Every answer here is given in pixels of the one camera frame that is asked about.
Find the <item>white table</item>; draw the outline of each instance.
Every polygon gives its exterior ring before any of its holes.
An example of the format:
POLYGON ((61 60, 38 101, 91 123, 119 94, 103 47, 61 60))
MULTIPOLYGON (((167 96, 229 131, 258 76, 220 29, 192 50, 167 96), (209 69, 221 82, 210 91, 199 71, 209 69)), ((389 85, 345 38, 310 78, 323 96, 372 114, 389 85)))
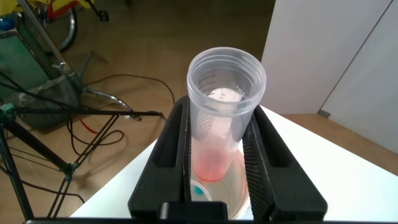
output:
MULTIPOLYGON (((398 177, 262 108, 328 203, 325 220, 398 222, 398 177)), ((155 142, 72 217, 130 218, 127 208, 155 142)))

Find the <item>tripod leg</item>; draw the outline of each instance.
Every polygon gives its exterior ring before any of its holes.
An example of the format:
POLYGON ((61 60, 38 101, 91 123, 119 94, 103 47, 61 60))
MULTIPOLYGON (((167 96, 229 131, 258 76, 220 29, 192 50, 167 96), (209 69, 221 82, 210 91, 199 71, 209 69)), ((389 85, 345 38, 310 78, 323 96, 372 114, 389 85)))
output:
POLYGON ((22 140, 33 150, 40 153, 54 165, 56 165, 64 174, 71 174, 72 165, 67 164, 63 159, 51 151, 45 144, 39 141, 33 134, 28 132, 24 127, 15 122, 15 120, 5 119, 3 121, 4 128, 11 132, 15 137, 22 140))
POLYGON ((4 127, 0 124, 0 154, 8 173, 10 173, 10 180, 17 195, 25 220, 31 220, 34 218, 32 207, 30 207, 24 186, 22 186, 21 178, 19 177, 17 167, 12 159, 10 149, 8 148, 7 141, 3 133, 4 127))

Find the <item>clear plastic container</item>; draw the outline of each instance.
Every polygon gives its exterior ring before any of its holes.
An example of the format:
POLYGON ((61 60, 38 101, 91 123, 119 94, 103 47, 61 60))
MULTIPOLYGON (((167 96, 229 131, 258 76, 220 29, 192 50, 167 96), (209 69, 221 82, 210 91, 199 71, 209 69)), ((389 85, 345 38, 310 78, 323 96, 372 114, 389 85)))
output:
POLYGON ((220 181, 202 182, 191 172, 190 190, 192 201, 225 202, 229 219, 242 218, 250 204, 242 152, 234 153, 234 159, 220 181))
POLYGON ((191 164, 198 179, 222 179, 265 88, 261 63, 247 52, 217 47, 197 55, 187 77, 191 164))

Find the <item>wooden floor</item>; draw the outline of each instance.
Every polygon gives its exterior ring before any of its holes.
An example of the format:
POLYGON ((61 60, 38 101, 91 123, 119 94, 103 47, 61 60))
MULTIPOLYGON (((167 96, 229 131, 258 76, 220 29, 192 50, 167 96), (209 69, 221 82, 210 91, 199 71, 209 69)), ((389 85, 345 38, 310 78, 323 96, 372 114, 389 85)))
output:
POLYGON ((283 116, 367 161, 398 175, 398 154, 385 147, 318 114, 284 114, 283 116))
MULTIPOLYGON (((98 9, 109 12, 110 21, 100 22, 93 11, 79 11, 76 41, 64 56, 74 69, 80 71, 88 52, 95 51, 85 82, 118 73, 158 78, 170 86, 177 100, 187 94, 186 76, 190 61, 203 50, 219 46, 236 47, 261 59, 272 15, 271 2, 145 0, 131 1, 127 6, 125 0, 96 0, 98 9)), ((152 80, 119 77, 91 87, 120 97, 138 111, 161 111, 168 116, 173 107, 166 87, 152 80)), ((109 101, 86 96, 83 103, 101 106, 109 101)), ((108 109, 120 110, 117 107, 108 109)), ((107 119, 104 116, 83 118, 97 131, 107 119)), ((123 131, 124 139, 117 144, 97 148, 76 171, 69 192, 88 200, 155 140, 163 126, 164 121, 154 117, 143 118, 141 122, 119 118, 112 129, 123 131)), ((73 128, 82 140, 91 141, 94 137, 79 121, 74 122, 73 128)), ((34 135, 65 161, 73 162, 77 158, 65 126, 50 133, 34 131, 34 135)), ((115 134, 106 141, 118 137, 119 134, 115 134)), ((19 140, 12 139, 8 143, 16 149, 37 154, 19 140)), ((85 148, 77 141, 75 145, 80 152, 85 148)), ((12 153, 40 162, 40 159, 15 150, 12 153)), ((62 173, 17 157, 15 161, 23 180, 58 190, 62 173)), ((25 189, 35 216, 47 216, 55 195, 31 187, 25 189)), ((12 185, 3 173, 0 173, 0 192, 0 223, 22 223, 24 217, 12 185)), ((79 199, 67 196, 58 216, 68 217, 79 206, 79 199)))

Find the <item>blue object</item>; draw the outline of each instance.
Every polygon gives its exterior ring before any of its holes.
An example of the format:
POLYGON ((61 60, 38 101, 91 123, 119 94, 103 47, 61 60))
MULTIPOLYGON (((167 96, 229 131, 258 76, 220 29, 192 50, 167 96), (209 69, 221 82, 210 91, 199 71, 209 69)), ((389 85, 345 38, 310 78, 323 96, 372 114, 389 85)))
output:
POLYGON ((0 30, 11 30, 15 28, 15 21, 11 18, 0 18, 0 30))
POLYGON ((196 193, 197 195, 203 195, 203 194, 204 194, 203 191, 202 191, 199 187, 197 187, 197 186, 195 186, 195 193, 196 193))

